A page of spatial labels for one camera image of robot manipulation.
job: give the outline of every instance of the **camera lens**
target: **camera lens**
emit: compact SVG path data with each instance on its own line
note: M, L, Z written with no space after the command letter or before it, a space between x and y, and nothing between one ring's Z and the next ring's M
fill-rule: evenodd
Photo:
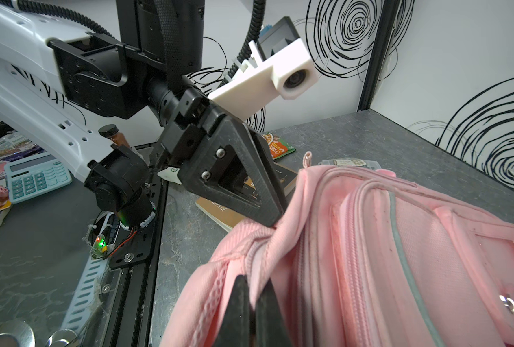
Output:
M293 89L299 86L305 80L306 76L307 72L305 72L305 70L300 70L292 73L292 75L288 77L286 82L284 82L284 88Z

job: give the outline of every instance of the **silver screw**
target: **silver screw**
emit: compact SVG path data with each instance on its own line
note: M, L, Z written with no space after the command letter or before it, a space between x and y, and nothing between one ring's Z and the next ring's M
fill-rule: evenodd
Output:
M217 158L224 158L224 156L226 155L226 151L224 150L224 148L219 148L217 149L215 155L217 156Z
M201 178L203 178L204 180L208 180L209 178L211 178L211 173L208 171L204 171L203 173L201 173Z

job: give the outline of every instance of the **pink fabric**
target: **pink fabric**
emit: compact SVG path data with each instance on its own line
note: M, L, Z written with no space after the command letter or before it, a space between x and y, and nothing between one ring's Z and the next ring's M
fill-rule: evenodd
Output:
M192 274L161 346L211 346L240 274L252 305L272 280L295 346L514 345L513 225L391 171L310 164L273 228L242 221Z

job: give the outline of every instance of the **calculator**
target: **calculator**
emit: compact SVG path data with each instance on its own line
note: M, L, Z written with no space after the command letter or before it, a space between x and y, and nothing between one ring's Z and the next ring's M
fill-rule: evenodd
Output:
M13 204L72 183L70 172L47 152L8 163L4 171L7 175L8 198Z

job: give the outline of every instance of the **red wire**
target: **red wire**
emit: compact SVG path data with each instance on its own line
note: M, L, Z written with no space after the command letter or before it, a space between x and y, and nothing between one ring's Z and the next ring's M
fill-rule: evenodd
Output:
M127 238L126 240L122 241L122 243L121 243L120 245L118 245L118 247L116 247L116 248L114 249L114 251L112 251L112 253L110 253L110 254L108 255L108 257L106 257L106 259L107 259L107 258L110 258L110 257L111 257L111 256L112 256L112 255L113 255L113 254L114 254L114 253L115 253L115 252L116 252L120 247L122 247L122 245L123 245L123 244L125 244L126 242L128 242L129 240L131 240L131 238L133 238L133 237L134 237L134 235L136 234L136 232L138 232L138 228L136 228L136 231L134 231L134 227L132 227L132 231L130 231L130 234L128 235L128 238Z

